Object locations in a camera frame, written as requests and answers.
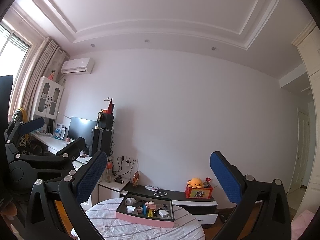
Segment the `white wall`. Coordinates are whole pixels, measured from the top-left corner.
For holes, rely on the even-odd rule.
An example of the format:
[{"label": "white wall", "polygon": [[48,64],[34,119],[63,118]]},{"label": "white wall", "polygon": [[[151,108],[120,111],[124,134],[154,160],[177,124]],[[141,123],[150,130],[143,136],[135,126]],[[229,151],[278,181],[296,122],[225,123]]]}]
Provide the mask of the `white wall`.
[{"label": "white wall", "polygon": [[[209,157],[220,150],[243,174],[279,178],[288,189],[300,102],[278,80],[186,52],[132,49],[74,58],[81,57],[95,60],[92,74],[67,77],[59,112],[96,120],[112,97],[113,151],[139,159],[140,184],[184,191],[188,179],[210,177],[215,185]],[[61,115],[57,121],[69,124]],[[220,186],[212,195],[219,208],[234,206]]]},{"label": "white wall", "polygon": [[309,179],[311,176],[313,160],[315,158],[316,151],[316,111],[314,102],[308,103],[309,109],[309,119],[310,119],[310,146],[309,146],[309,155],[306,166],[306,172],[304,173],[302,185],[308,186]]}]

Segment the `wooden floor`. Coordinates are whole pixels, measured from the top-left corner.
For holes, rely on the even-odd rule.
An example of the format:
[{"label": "wooden floor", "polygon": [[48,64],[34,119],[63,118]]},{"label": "wooden floor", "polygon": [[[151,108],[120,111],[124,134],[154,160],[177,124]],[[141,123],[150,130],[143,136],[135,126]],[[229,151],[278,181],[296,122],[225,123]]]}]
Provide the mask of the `wooden floor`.
[{"label": "wooden floor", "polygon": [[[255,206],[250,214],[250,217],[246,223],[246,225],[244,226],[241,234],[239,235],[238,239],[242,239],[245,236],[247,236],[250,232],[251,229],[254,225],[254,222],[257,218],[257,216],[259,215],[259,206]],[[219,232],[220,228],[223,226],[223,223],[221,222],[220,218],[218,217],[215,224],[212,225],[211,228],[208,229],[204,229],[204,235],[205,235],[205,240],[211,240],[215,237],[215,235]]]},{"label": "wooden floor", "polygon": [[73,229],[73,226],[70,223],[70,220],[69,220],[69,218],[67,216],[66,211],[64,210],[62,202],[61,201],[54,201],[54,203],[56,204],[56,207],[57,207],[57,209],[59,211],[59,215],[60,215],[60,218],[61,218],[62,223],[64,225],[64,228],[66,229],[66,231],[69,234],[69,236],[71,236],[70,232]]}]

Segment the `computer monitor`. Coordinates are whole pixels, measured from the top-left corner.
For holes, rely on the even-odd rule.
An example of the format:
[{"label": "computer monitor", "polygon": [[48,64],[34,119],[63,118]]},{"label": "computer monitor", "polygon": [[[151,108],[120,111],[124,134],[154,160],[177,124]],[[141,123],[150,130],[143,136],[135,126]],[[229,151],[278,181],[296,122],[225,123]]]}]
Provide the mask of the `computer monitor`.
[{"label": "computer monitor", "polygon": [[82,137],[85,139],[86,145],[91,145],[92,131],[96,124],[96,121],[72,117],[68,131],[68,138],[76,140],[79,137]]}]

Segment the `door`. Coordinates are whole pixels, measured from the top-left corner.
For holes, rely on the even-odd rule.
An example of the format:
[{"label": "door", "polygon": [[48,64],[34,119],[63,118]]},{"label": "door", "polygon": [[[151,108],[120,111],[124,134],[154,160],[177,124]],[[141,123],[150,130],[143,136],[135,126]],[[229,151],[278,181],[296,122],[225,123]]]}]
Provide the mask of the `door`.
[{"label": "door", "polygon": [[49,100],[50,100],[52,82],[49,79],[42,77],[40,79],[39,86],[40,86],[40,89],[39,89],[39,93],[36,95],[37,101],[35,105],[34,114],[45,117],[47,113]]},{"label": "door", "polygon": [[63,87],[53,82],[46,117],[56,119]]},{"label": "door", "polygon": [[296,164],[288,193],[301,187],[309,153],[309,115],[298,111],[298,149]]}]

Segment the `speaker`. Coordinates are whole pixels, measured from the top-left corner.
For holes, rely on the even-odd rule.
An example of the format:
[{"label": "speaker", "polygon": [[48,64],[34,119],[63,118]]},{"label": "speaker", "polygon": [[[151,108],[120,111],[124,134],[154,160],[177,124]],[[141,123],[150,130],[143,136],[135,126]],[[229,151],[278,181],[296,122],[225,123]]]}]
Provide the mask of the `speaker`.
[{"label": "speaker", "polygon": [[113,114],[106,114],[99,112],[97,126],[104,130],[112,130],[113,125]]},{"label": "speaker", "polygon": [[110,156],[112,131],[94,129],[92,145],[89,147],[89,155],[93,156],[97,151],[103,151]]}]

